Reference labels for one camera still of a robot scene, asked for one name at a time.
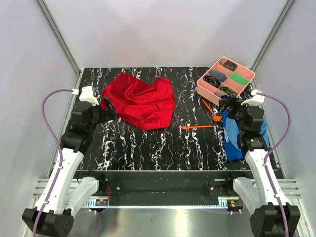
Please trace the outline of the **orange plastic spoon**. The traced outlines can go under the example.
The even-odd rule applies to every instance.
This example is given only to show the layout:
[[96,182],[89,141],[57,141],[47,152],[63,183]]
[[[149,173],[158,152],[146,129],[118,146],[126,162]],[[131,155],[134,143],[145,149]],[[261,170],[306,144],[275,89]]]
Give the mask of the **orange plastic spoon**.
[[202,99],[202,101],[203,101],[203,103],[205,104],[205,106],[208,108],[208,110],[211,112],[213,121],[214,121],[214,122],[221,122],[221,121],[222,121],[221,116],[215,114],[215,113],[213,112],[213,110],[211,109],[211,107],[208,105],[208,103],[207,103],[204,99]]

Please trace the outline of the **orange plastic knife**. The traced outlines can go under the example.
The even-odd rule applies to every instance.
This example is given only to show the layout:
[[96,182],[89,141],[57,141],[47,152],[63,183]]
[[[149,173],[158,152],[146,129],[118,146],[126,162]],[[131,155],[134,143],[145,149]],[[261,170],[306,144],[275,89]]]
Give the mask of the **orange plastic knife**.
[[212,128],[214,125],[201,125],[201,126],[181,126],[180,129],[194,129],[194,128]]

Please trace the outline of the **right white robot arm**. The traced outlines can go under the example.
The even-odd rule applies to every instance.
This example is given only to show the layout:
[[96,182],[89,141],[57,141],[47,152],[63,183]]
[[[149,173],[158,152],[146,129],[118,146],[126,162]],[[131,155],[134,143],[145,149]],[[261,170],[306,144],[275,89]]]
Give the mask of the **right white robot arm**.
[[223,119],[224,141],[233,143],[248,163],[254,181],[238,177],[224,183],[228,195],[239,195],[251,217],[255,237],[292,237],[301,217],[297,206],[284,195],[273,171],[263,135],[266,123],[261,95],[248,100],[229,97],[219,102]]

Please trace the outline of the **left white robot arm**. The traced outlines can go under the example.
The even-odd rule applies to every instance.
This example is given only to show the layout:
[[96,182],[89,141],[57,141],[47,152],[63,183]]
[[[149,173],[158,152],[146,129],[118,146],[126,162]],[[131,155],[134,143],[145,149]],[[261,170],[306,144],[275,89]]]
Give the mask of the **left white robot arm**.
[[87,172],[72,192],[69,188],[93,140],[96,126],[116,118],[115,108],[107,97],[96,105],[87,101],[75,103],[46,187],[35,206],[26,208],[22,214],[34,236],[68,236],[76,214],[86,201],[93,194],[100,196],[106,191],[105,175],[97,171]]

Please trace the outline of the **red cloth napkin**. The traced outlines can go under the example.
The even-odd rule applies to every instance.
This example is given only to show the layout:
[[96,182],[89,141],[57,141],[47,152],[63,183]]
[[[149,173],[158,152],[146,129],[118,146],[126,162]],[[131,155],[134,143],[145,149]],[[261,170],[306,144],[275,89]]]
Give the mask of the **red cloth napkin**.
[[175,110],[172,83],[157,78],[148,84],[127,73],[119,74],[102,91],[116,114],[128,124],[143,131],[170,127]]

